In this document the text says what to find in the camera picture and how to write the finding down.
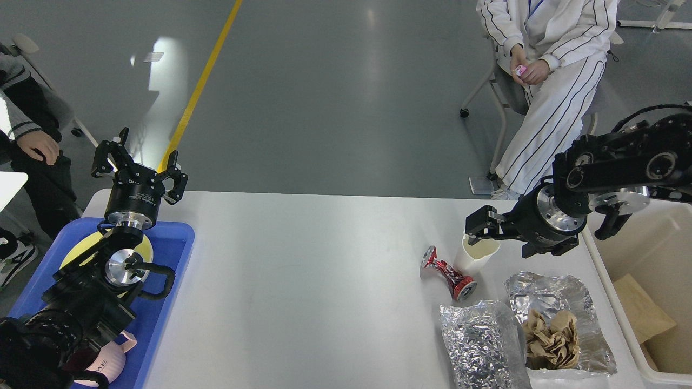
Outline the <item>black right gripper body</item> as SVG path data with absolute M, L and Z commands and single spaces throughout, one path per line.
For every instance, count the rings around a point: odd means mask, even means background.
M 516 225 L 522 242 L 551 246 L 568 237 L 578 236 L 586 217 L 572 217 L 559 209 L 552 184 L 541 184 L 516 203 Z

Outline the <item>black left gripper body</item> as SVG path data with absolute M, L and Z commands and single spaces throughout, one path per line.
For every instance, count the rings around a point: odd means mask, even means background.
M 159 207 L 165 194 L 161 182 L 113 177 L 113 187 L 105 209 L 105 220 L 111 225 L 136 227 L 141 231 L 156 226 Z

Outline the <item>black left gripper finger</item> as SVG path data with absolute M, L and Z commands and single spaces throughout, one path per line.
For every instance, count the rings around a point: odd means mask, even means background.
M 168 162 L 163 172 L 154 175 L 154 188 L 161 189 L 161 197 L 170 205 L 175 205 L 181 201 L 188 181 L 188 175 L 182 172 L 177 163 L 178 151 L 172 151 L 168 157 Z M 173 180 L 173 187 L 165 189 L 163 182 L 167 179 Z
M 99 178 L 114 173 L 114 182 L 119 185 L 136 184 L 135 162 L 125 147 L 129 128 L 123 128 L 112 140 L 103 140 L 97 146 L 92 177 Z

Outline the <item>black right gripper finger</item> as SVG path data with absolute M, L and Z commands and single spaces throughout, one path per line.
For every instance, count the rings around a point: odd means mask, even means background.
M 499 213 L 492 206 L 482 206 L 465 219 L 468 244 L 474 246 L 485 239 L 522 241 L 515 219 L 512 211 Z
M 579 245 L 578 236 L 568 237 L 568 239 L 558 242 L 551 246 L 539 246 L 527 242 L 522 246 L 521 256 L 522 258 L 531 258 L 535 254 L 553 254 L 553 256 L 561 256 L 562 254 L 568 253 L 571 249 Z

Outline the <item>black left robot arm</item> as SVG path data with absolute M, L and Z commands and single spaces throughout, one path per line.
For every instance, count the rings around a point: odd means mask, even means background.
M 27 320 L 2 318 L 2 383 L 10 388 L 69 388 L 75 381 L 109 387 L 104 373 L 73 364 L 74 355 L 97 353 L 135 319 L 136 298 L 160 300 L 175 271 L 136 253 L 157 222 L 162 200 L 181 200 L 188 176 L 173 151 L 163 172 L 134 162 L 125 144 L 129 129 L 97 146 L 92 176 L 114 173 L 114 186 L 97 225 L 101 238 L 54 274 L 45 308 Z

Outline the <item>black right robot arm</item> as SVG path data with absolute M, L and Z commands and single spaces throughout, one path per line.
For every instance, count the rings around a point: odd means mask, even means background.
M 643 108 L 605 135 L 582 135 L 557 153 L 549 174 L 500 214 L 483 206 L 465 220 L 469 245 L 485 239 L 523 242 L 522 258 L 550 253 L 561 256 L 578 246 L 592 212 L 604 216 L 596 237 L 606 240 L 622 229 L 631 214 L 651 199 L 690 203 L 691 116 L 689 104 L 653 124 L 628 123 Z

